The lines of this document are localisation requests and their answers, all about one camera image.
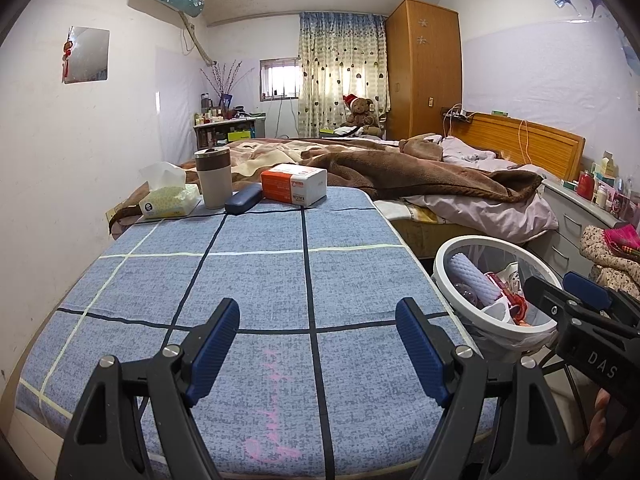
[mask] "curtain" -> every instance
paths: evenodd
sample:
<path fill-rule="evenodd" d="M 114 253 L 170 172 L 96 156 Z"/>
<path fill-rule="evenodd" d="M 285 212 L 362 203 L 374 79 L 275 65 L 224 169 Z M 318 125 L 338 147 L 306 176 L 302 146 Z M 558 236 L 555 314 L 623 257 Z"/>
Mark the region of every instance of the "curtain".
<path fill-rule="evenodd" d="M 390 109 L 383 16 L 340 12 L 300 14 L 300 137 L 334 130 L 349 109 L 343 96 L 372 99 L 380 118 Z"/>

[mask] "red hat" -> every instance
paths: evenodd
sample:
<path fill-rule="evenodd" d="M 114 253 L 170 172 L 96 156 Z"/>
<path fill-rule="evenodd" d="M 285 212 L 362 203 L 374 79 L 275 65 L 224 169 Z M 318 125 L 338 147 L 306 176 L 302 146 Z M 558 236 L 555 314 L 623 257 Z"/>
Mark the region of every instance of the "red hat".
<path fill-rule="evenodd" d="M 351 108 L 351 103 L 353 102 L 353 100 L 357 98 L 358 96 L 353 94 L 342 96 L 342 99 L 344 100 L 344 104 L 346 104 L 349 108 Z"/>

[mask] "wooden headboard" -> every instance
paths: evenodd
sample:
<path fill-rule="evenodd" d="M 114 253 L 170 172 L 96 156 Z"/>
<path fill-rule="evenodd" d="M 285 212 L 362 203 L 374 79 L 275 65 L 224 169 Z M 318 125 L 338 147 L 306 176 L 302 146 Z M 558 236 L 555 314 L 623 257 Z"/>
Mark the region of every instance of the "wooden headboard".
<path fill-rule="evenodd" d="M 529 130 L 529 149 L 527 145 Z M 471 123 L 453 121 L 452 135 L 478 149 L 500 152 L 517 164 L 533 164 L 564 180 L 578 178 L 584 138 L 543 124 L 487 114 L 475 114 Z"/>

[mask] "mirror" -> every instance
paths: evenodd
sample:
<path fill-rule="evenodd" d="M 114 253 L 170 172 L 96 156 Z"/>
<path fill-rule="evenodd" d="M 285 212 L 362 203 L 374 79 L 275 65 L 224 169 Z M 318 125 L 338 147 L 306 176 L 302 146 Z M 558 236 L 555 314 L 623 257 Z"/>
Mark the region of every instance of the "mirror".
<path fill-rule="evenodd" d="M 107 79 L 108 30 L 71 27 L 63 50 L 62 81 L 65 84 Z"/>

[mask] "white trash can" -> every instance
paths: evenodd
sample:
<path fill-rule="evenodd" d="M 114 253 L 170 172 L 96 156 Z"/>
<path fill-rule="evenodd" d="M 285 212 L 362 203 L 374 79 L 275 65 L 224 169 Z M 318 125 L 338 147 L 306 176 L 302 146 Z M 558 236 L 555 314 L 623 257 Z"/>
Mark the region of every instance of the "white trash can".
<path fill-rule="evenodd" d="M 530 276 L 537 276 L 559 288 L 562 286 L 554 272 L 539 258 L 503 240 L 461 236 L 443 244 L 436 254 L 433 279 L 486 359 L 516 362 L 524 352 L 536 352 L 553 342 L 556 322 L 528 301 L 524 321 L 531 326 L 517 326 L 485 314 L 463 298 L 447 272 L 449 259 L 459 253 L 466 255 L 482 273 L 501 272 L 517 263 L 522 283 Z"/>

